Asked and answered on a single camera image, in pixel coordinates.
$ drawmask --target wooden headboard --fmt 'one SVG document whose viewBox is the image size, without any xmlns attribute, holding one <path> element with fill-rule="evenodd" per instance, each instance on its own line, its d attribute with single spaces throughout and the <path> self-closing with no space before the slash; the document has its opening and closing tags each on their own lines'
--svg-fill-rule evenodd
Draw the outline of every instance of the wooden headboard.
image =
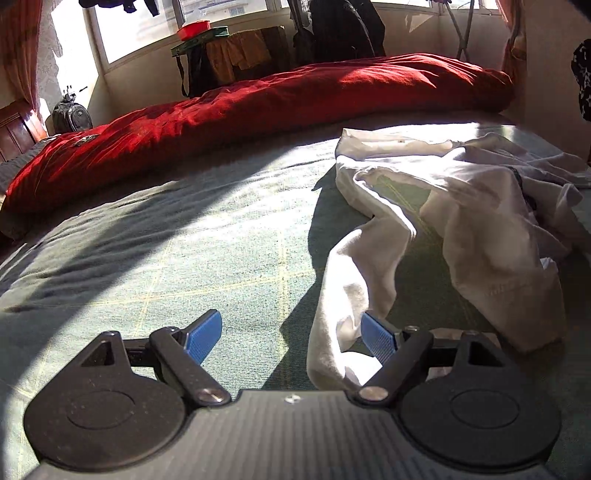
<svg viewBox="0 0 591 480">
<path fill-rule="evenodd" d="M 0 161 L 25 153 L 46 136 L 41 122 L 25 100 L 17 100 L 0 109 Z"/>
</svg>

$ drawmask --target red blanket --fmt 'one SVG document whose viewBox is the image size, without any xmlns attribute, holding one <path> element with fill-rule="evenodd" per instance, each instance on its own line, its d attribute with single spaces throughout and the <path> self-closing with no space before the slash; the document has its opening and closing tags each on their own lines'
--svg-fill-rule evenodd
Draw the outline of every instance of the red blanket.
<svg viewBox="0 0 591 480">
<path fill-rule="evenodd" d="M 429 54 L 309 65 L 62 135 L 8 188 L 3 208 L 49 212 L 117 180 L 230 142 L 391 111 L 500 112 L 509 77 Z M 96 138 L 80 142 L 87 135 Z"/>
</svg>

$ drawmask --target red curtain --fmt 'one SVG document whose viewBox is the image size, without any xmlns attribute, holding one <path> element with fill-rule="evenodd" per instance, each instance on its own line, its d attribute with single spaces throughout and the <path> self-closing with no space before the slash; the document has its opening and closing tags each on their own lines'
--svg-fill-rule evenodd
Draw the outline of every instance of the red curtain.
<svg viewBox="0 0 591 480">
<path fill-rule="evenodd" d="M 17 98 L 38 112 L 37 51 L 43 0 L 17 0 L 0 14 L 0 54 Z"/>
<path fill-rule="evenodd" d="M 502 70 L 516 80 L 519 63 L 527 57 L 527 42 L 525 39 L 525 11 L 522 0 L 496 0 L 505 24 L 511 36 L 505 47 Z"/>
</svg>

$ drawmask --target white cloth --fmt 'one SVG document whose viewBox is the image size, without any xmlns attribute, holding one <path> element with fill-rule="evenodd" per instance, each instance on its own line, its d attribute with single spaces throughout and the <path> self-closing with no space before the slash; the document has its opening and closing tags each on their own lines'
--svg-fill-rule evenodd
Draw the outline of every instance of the white cloth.
<svg viewBox="0 0 591 480">
<path fill-rule="evenodd" d="M 505 166 L 519 172 L 522 189 Z M 556 261 L 573 245 L 591 251 L 591 236 L 571 210 L 582 198 L 575 185 L 591 186 L 583 160 L 538 158 L 496 134 L 429 144 L 345 129 L 336 184 L 373 218 L 329 254 L 308 346 L 315 386 L 358 388 L 380 368 L 375 358 L 345 351 L 361 335 L 363 312 L 384 318 L 391 309 L 394 272 L 416 233 L 395 201 L 378 193 L 381 176 L 431 190 L 420 215 L 443 238 L 452 284 L 518 350 L 565 334 Z M 535 200 L 535 212 L 524 195 Z"/>
</svg>

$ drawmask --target orange cloth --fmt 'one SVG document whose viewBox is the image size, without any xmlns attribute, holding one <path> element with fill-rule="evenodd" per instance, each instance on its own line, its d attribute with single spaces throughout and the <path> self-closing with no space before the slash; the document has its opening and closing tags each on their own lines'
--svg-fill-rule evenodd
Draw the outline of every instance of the orange cloth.
<svg viewBox="0 0 591 480">
<path fill-rule="evenodd" d="M 245 30 L 206 44 L 207 58 L 218 82 L 227 85 L 236 81 L 234 67 L 250 69 L 271 61 L 261 30 Z"/>
</svg>

